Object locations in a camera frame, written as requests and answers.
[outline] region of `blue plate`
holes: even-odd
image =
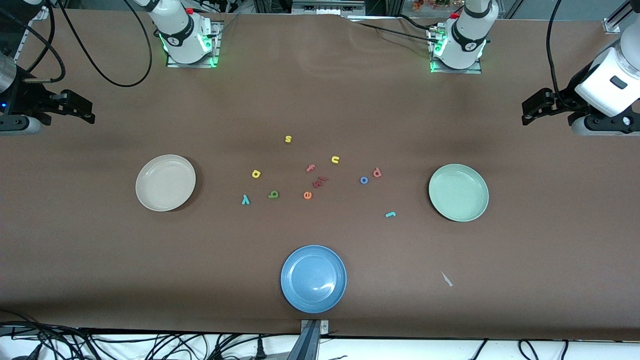
[[[347,287],[347,270],[331,249],[307,245],[285,261],[280,286],[284,297],[296,309],[309,314],[322,313],[342,298]]]

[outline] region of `small white scrap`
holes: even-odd
[[[449,278],[443,272],[440,272],[440,273],[442,274],[442,276],[444,276],[444,281],[446,281],[447,284],[449,284],[449,287],[452,288],[453,287],[453,282],[451,282],[451,280],[449,280]]]

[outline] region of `brown paper tablecloth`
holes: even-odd
[[[69,12],[106,74],[143,74],[130,13]],[[639,338],[640,143],[576,136],[563,115],[521,125],[520,103],[550,86],[546,22],[498,21],[483,74],[459,76],[431,74],[420,40],[337,16],[242,15],[217,69],[167,69],[153,38],[149,78],[124,89],[58,18],[68,73],[47,87],[93,101],[97,120],[54,116],[39,135],[0,138],[1,307],[84,327],[296,331],[308,315],[284,299],[280,270],[316,243],[348,271],[320,315],[339,334]],[[612,39],[598,22],[558,22],[561,86]],[[23,67],[40,48],[29,40]],[[49,54],[35,74],[58,71]],[[155,213],[134,184],[162,154],[187,157],[198,179],[185,206]],[[489,186],[473,222],[426,195],[448,163]],[[329,181],[314,190],[317,176]]]

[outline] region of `green plate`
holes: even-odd
[[[445,165],[429,181],[431,203],[445,218],[475,220],[489,205],[489,189],[474,169],[460,164]]]

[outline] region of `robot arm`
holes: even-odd
[[[0,3],[0,25],[6,21],[25,28],[20,23],[29,22],[43,4],[43,0],[4,0]],[[8,53],[0,53],[0,136],[38,133],[43,125],[51,125],[48,113],[79,117],[89,124],[95,122],[89,100],[71,90],[62,90],[60,94],[48,91],[42,83],[32,81],[35,76],[18,66]]]
[[[640,13],[640,1],[632,1]],[[640,114],[633,103],[640,98],[640,19],[607,46],[591,63],[555,94],[543,88],[522,103],[522,124],[566,111],[579,135],[640,135]]]
[[[482,55],[486,36],[498,18],[496,0],[467,0],[457,19],[442,24],[447,34],[434,56],[453,69],[466,69]]]
[[[211,20],[187,12],[180,0],[135,0],[148,11],[166,52],[178,63],[190,64],[211,52]]]

